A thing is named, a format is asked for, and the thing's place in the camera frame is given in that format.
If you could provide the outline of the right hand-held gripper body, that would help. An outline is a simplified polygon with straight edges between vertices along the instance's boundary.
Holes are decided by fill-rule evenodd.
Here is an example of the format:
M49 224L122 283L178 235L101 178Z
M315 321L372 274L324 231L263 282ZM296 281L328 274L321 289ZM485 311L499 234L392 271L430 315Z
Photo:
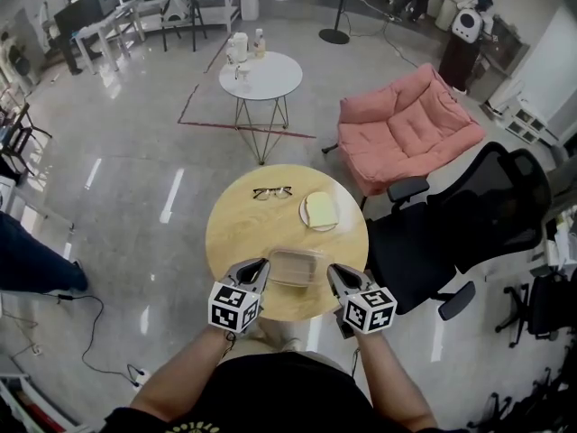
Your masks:
M379 285L376 290L348 292L345 297L336 298L341 307L334 314L344 339L390 327L398 305L389 289Z

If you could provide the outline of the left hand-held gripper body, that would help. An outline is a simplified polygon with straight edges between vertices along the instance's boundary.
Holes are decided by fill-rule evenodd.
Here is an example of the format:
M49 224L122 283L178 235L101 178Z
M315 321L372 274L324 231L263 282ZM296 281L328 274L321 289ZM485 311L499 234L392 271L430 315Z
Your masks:
M251 283L233 283L228 276L217 281L208 298L208 324L239 334L258 317L262 294L252 292Z

